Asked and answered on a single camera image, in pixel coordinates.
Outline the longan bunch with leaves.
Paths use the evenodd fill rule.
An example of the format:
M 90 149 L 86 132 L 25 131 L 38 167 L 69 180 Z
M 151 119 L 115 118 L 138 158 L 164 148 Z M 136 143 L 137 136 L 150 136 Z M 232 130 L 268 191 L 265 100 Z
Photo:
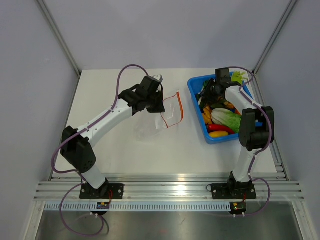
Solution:
M 206 97 L 206 87 L 208 85 L 209 80 L 205 80 L 204 83 L 202 84 L 201 91 L 195 94 L 198 106 L 202 110 L 204 107 L 210 106 L 212 110 L 217 108 L 222 108 L 222 109 L 234 111 L 235 110 L 234 105 L 231 102 L 227 101 L 225 97 L 219 97 L 217 100 L 208 100 L 208 98 Z

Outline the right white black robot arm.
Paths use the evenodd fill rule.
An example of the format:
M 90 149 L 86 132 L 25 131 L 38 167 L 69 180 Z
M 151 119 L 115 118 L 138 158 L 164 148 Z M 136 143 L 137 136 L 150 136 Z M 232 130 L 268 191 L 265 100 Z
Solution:
M 205 96 L 223 97 L 241 112 L 238 138 L 242 146 L 236 167 L 226 183 L 212 183 L 214 200 L 254 200 L 257 198 L 252 170 L 258 155 L 274 140 L 274 110 L 262 106 L 243 91 L 244 83 L 232 81 L 228 67 L 215 70 L 215 80 Z

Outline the clear zip bag orange zipper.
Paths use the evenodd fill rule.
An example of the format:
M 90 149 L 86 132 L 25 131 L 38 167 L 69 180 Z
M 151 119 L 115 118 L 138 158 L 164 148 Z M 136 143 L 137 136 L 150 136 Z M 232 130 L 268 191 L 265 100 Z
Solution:
M 163 106 L 165 112 L 148 113 L 144 110 L 139 114 L 133 131 L 136 140 L 149 141 L 166 130 L 176 127 L 183 121 L 184 107 L 179 89 L 171 91 L 164 96 Z

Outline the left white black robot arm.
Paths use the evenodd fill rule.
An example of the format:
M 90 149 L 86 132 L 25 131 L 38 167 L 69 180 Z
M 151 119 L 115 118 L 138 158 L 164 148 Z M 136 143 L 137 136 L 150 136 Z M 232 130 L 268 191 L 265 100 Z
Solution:
M 84 200 L 123 198 L 124 185 L 110 183 L 96 163 L 94 146 L 114 127 L 138 112 L 163 113 L 163 77 L 145 76 L 140 84 L 122 91 L 116 103 L 88 123 L 66 127 L 60 154 L 84 178 L 79 197 Z

